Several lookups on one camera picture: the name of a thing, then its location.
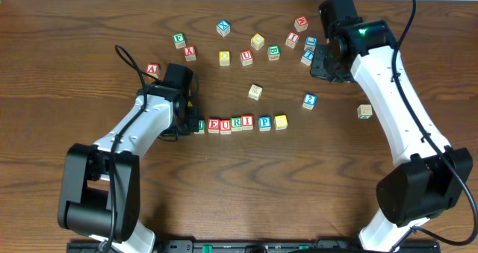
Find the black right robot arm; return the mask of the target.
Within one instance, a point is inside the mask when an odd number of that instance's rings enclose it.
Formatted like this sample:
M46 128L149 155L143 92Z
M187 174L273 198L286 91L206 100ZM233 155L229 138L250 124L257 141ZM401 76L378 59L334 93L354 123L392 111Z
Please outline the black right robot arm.
M466 181L473 167L467 149L453 149L434 126L400 59L400 42L386 22L360 18L323 22L327 45L314 52L311 75L331 82L356 82L369 98L387 137L394 170L376 186L379 210L359 233L361 247L394 252L414 231L452 242L423 224L455 207L465 195L477 203Z

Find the green N block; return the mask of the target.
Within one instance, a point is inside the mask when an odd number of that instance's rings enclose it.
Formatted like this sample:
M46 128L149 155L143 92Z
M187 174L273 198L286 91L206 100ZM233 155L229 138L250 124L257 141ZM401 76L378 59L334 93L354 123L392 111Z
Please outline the green N block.
M205 133L205 121L203 119L199 120L199 129L197 131L198 134Z

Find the green R block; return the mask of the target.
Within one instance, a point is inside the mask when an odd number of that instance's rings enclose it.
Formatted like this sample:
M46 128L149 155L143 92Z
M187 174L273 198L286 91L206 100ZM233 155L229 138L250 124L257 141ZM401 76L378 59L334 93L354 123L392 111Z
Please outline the green R block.
M242 131L243 130L242 118L240 116L231 118L231 130L232 131Z

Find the yellow S block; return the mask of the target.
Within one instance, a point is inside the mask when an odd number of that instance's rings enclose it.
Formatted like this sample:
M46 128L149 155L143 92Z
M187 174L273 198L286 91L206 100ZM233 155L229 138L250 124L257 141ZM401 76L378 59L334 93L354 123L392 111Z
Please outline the yellow S block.
M276 130L284 130L288 127L288 119L286 115L278 115L274 117Z

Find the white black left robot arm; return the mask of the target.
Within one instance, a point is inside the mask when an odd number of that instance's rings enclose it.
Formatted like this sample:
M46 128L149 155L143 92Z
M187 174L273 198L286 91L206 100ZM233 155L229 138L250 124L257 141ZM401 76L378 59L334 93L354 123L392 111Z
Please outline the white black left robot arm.
M133 108L92 145L74 144L66 153L58 224L100 242L100 249L152 252L155 233L139 220L140 162L154 141L177 127L198 128L197 109L188 107L187 85L149 84L138 90Z

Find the blue P block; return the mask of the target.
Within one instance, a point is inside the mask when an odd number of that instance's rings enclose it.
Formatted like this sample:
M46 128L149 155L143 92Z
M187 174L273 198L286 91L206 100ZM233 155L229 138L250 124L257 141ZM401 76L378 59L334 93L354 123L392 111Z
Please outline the blue P block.
M272 128L272 120L269 116L258 118L259 131L269 131Z

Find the red E block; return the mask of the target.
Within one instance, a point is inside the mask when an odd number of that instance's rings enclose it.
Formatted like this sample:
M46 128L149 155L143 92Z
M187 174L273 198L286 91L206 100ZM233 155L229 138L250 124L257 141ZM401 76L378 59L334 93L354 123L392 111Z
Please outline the red E block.
M215 118L208 119L208 132L211 134L218 134L220 132L220 120Z

